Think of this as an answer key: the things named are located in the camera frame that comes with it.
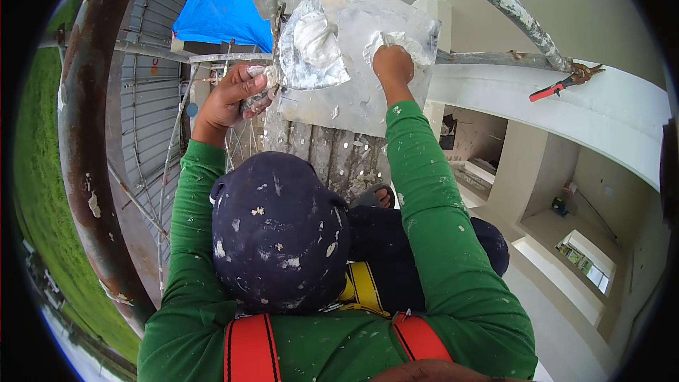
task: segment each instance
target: green long-sleeve shirt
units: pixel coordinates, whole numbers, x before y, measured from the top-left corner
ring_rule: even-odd
[[[450,166],[415,102],[386,115],[387,156],[429,310],[453,361],[493,377],[532,377],[526,312],[490,267]],[[172,255],[161,309],[139,348],[140,381],[223,381],[230,301],[212,264],[212,206],[224,151],[191,141],[174,200]],[[366,311],[272,316],[283,382],[364,381],[408,361],[390,320]]]

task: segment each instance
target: paint-splattered cap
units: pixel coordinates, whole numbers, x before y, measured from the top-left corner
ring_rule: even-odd
[[[262,152],[219,178],[210,201],[216,274],[245,310],[312,313],[342,292],[348,206],[310,163]]]

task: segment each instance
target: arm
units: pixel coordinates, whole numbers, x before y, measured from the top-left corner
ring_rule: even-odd
[[[390,105],[387,157],[426,308],[434,315],[427,321],[455,362],[491,369],[489,376],[530,377],[537,363],[530,319],[474,234],[450,165],[407,88],[410,78],[398,76],[408,67],[389,68],[402,58],[382,60],[378,53],[374,62]]]
[[[215,276],[209,196],[224,174],[221,148],[227,128],[241,118],[238,101],[266,85],[266,79],[252,79],[245,68],[237,65],[210,94],[182,157],[168,285],[139,347],[140,380],[223,380],[224,326],[233,318],[236,304],[228,301]]]

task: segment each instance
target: lawn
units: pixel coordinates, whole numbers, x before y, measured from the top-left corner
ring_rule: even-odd
[[[72,0],[48,26],[70,30],[82,0]],[[56,129],[56,92],[61,64],[56,48],[39,49],[30,68],[17,116],[13,170],[18,216],[24,236],[35,245],[69,301],[66,312],[87,332],[132,363],[139,338],[99,286],[73,225],[61,177]]]

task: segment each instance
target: dark pants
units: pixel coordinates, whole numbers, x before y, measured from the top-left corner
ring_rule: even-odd
[[[368,262],[384,310],[391,315],[409,308],[426,313],[420,276],[403,230],[401,211],[358,206],[347,212],[347,219],[351,227],[349,259]],[[471,223],[491,266],[502,276],[509,265],[505,239],[488,222],[471,217]]]

